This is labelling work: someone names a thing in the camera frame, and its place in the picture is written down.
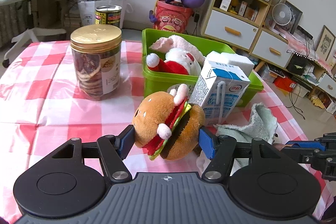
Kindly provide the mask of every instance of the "picture frame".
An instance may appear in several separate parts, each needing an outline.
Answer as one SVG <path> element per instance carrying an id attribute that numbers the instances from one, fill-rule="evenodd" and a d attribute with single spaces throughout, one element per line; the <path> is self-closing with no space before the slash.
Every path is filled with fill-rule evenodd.
<path id="1" fill-rule="evenodd" d="M 288 31 L 291 34 L 294 34 L 296 27 L 299 25 L 299 21 L 301 19 L 303 12 L 300 9 L 298 9 L 298 7 L 294 6 L 287 0 L 283 0 L 283 3 L 286 4 L 292 11 L 292 19 L 287 25 L 281 26 L 281 28 Z"/>
<path id="2" fill-rule="evenodd" d="M 323 25 L 322 32 L 315 49 L 316 53 L 321 59 L 328 59 L 335 39 L 336 36 L 326 27 L 326 25 Z"/>

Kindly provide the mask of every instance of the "blue gripper pad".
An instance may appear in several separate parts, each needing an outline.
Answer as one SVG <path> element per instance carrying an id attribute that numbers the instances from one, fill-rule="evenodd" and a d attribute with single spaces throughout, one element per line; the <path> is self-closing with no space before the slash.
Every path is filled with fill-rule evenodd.
<path id="1" fill-rule="evenodd" d="M 292 144 L 293 148 L 314 148 L 325 151 L 326 147 L 318 141 L 289 141 L 286 144 Z"/>
<path id="2" fill-rule="evenodd" d="M 206 157 L 212 160 L 216 153 L 213 138 L 203 130 L 203 127 L 199 130 L 198 144 L 202 148 Z"/>
<path id="3" fill-rule="evenodd" d="M 128 153 L 134 145 L 134 130 L 134 126 L 130 124 L 121 133 L 123 134 L 124 132 L 126 132 L 125 136 L 120 140 L 120 147 L 117 150 L 117 153 L 122 160 L 126 159 Z"/>

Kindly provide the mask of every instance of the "white drawer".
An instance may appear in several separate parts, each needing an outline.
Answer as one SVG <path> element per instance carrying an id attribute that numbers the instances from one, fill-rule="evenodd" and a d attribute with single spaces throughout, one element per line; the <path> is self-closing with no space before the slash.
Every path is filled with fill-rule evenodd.
<path id="1" fill-rule="evenodd" d="M 320 78 L 319 88 L 333 97 L 336 96 L 336 82 L 327 74 Z"/>
<path id="2" fill-rule="evenodd" d="M 205 34 L 249 49 L 258 28 L 232 16 L 212 10 Z"/>
<path id="3" fill-rule="evenodd" d="M 279 67 L 285 68 L 288 60 L 292 56 L 287 50 L 288 45 L 285 42 L 262 31 L 252 54 L 264 60 L 269 60 Z"/>

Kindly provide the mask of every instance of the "gold jar lid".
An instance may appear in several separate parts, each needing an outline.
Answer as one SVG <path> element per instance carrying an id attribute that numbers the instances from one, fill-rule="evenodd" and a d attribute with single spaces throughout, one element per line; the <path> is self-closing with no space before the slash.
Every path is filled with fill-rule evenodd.
<path id="1" fill-rule="evenodd" d="M 73 31 L 70 39 L 71 48 L 77 52 L 106 52 L 121 43 L 121 30 L 112 25 L 87 25 Z"/>

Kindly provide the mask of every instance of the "red logo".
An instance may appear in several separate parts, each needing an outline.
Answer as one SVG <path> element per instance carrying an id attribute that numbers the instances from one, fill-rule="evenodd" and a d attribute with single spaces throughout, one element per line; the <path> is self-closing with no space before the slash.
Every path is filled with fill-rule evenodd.
<path id="1" fill-rule="evenodd" d="M 231 92 L 236 92 L 236 91 L 239 91 L 243 88 L 242 85 L 233 85 L 232 87 L 229 88 L 229 91 Z"/>

